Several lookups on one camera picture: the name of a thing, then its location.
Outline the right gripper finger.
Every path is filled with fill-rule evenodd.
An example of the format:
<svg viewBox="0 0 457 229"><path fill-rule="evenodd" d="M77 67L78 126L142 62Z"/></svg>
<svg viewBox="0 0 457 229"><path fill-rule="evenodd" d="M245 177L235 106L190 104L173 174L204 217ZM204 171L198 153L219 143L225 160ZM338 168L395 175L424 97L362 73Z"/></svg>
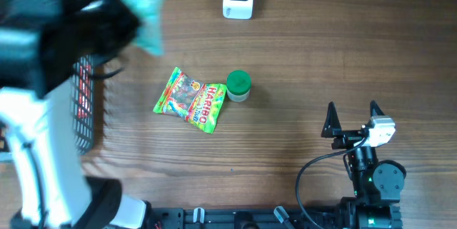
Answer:
<svg viewBox="0 0 457 229"><path fill-rule="evenodd" d="M342 128L338 119L335 103L332 101L328 104L326 120L324 122L321 137L335 138L342 135Z"/></svg>
<svg viewBox="0 0 457 229"><path fill-rule="evenodd" d="M370 102L370 114L371 114L371 117L385 115L385 113L379 108L379 106L375 100L372 100Z"/></svg>

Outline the light blue tissue packet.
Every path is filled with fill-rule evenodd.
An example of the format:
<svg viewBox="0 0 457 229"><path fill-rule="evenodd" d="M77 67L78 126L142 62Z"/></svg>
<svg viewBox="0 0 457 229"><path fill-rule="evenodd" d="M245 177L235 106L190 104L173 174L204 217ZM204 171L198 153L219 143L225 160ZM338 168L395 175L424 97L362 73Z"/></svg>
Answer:
<svg viewBox="0 0 457 229"><path fill-rule="evenodd" d="M165 0L122 1L140 21L134 44L153 56L163 56L161 15Z"/></svg>

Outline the red package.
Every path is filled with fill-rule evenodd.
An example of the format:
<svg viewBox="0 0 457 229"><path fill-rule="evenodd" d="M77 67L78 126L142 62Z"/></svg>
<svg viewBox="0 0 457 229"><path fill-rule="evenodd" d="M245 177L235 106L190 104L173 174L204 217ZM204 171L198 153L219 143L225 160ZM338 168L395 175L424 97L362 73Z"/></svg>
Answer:
<svg viewBox="0 0 457 229"><path fill-rule="evenodd" d="M79 67L79 107L78 118L88 118L91 114L91 80L89 73L91 72L91 65L83 65Z"/></svg>

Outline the green lid plastic jar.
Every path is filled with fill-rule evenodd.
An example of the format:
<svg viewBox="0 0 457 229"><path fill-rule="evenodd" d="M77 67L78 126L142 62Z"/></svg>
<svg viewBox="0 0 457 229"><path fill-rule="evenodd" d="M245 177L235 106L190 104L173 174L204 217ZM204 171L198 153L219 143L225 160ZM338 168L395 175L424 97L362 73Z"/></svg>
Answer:
<svg viewBox="0 0 457 229"><path fill-rule="evenodd" d="M245 101L251 91L251 77L242 70L232 71L226 79L228 97L235 102Z"/></svg>

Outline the green Haribo candy bag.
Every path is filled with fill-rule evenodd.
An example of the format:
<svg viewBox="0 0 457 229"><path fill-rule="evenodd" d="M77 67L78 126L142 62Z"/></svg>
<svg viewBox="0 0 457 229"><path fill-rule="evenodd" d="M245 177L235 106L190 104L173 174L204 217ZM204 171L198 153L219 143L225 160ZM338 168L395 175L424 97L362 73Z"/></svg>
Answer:
<svg viewBox="0 0 457 229"><path fill-rule="evenodd" d="M154 113L177 116L205 133L213 133L226 91L222 83L204 83L176 67L154 106Z"/></svg>

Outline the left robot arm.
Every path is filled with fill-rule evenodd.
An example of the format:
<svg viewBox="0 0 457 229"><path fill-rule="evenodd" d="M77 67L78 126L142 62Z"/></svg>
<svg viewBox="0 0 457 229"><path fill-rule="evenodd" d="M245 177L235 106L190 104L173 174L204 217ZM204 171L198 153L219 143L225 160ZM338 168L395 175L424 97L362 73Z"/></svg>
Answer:
<svg viewBox="0 0 457 229"><path fill-rule="evenodd" d="M85 176L71 77L116 58L139 20L121 0L10 0L1 22L1 121L19 177L13 228L146 228L150 207L117 179Z"/></svg>

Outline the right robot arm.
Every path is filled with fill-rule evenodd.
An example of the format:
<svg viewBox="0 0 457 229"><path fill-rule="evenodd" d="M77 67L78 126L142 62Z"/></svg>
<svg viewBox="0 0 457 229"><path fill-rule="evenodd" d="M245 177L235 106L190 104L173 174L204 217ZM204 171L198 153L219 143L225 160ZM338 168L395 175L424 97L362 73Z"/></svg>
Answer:
<svg viewBox="0 0 457 229"><path fill-rule="evenodd" d="M368 122L358 130L345 131L336 106L328 104L321 136L332 138L334 150L345 151L343 163L354 189L354 197L344 197L335 209L336 228L401 229L398 206L406 169L392 160L380 161L376 149L387 144L396 132L394 120L370 102Z"/></svg>

